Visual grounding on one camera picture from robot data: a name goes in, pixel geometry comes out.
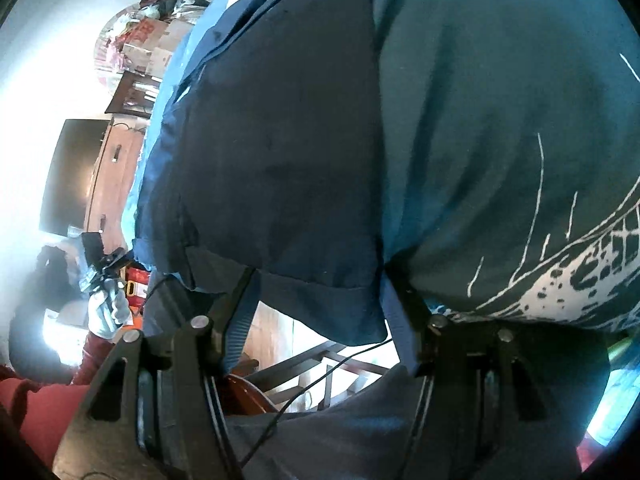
television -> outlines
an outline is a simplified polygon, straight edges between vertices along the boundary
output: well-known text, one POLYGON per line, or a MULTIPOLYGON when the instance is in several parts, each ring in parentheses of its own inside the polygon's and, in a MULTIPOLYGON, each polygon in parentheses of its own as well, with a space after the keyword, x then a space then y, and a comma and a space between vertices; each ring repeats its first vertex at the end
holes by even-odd
POLYGON ((67 119, 51 159, 40 230, 60 236, 83 231, 95 161, 109 121, 67 119))

white glove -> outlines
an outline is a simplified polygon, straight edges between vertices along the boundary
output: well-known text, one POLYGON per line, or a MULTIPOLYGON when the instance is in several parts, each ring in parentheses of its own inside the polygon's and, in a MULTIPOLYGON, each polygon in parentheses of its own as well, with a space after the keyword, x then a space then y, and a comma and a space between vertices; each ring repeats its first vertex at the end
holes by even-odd
POLYGON ((123 324, 132 323, 123 288, 119 280, 105 280, 89 298, 89 330, 98 337, 111 340, 123 324))

screw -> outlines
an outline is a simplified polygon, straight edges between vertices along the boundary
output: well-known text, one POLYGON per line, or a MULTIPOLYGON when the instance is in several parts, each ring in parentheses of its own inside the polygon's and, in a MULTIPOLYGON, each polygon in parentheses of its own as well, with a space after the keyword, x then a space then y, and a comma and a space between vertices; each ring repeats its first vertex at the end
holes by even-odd
POLYGON ((434 328, 443 329, 448 324, 449 320, 442 314, 433 314, 433 316, 429 318, 429 325, 433 326, 434 328))
POLYGON ((209 318, 207 316, 196 316, 191 320, 191 326, 196 329, 204 328, 209 324, 209 318))
POLYGON ((508 328, 501 328, 498 330, 498 339, 503 343, 510 343, 513 341, 514 335, 508 328))
POLYGON ((125 343, 133 343, 140 338, 140 332, 138 330, 127 330, 122 338, 125 343))

white wall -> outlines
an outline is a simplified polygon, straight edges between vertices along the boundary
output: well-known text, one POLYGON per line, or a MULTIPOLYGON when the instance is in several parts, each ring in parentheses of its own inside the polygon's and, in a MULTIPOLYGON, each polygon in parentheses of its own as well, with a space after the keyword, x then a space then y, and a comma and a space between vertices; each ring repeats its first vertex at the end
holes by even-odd
POLYGON ((0 349, 47 237, 42 193, 65 119, 100 118, 110 95, 92 53, 105 23, 139 0, 19 0, 0 27, 0 349))

drawer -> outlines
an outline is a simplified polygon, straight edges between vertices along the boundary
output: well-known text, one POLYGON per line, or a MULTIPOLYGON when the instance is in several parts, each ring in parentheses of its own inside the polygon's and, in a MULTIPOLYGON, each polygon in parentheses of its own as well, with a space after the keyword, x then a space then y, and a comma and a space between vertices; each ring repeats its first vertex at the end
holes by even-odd
POLYGON ((124 125, 113 126, 100 150, 84 229, 102 233, 106 253, 125 246, 120 220, 136 173, 142 141, 143 135, 139 132, 124 125))

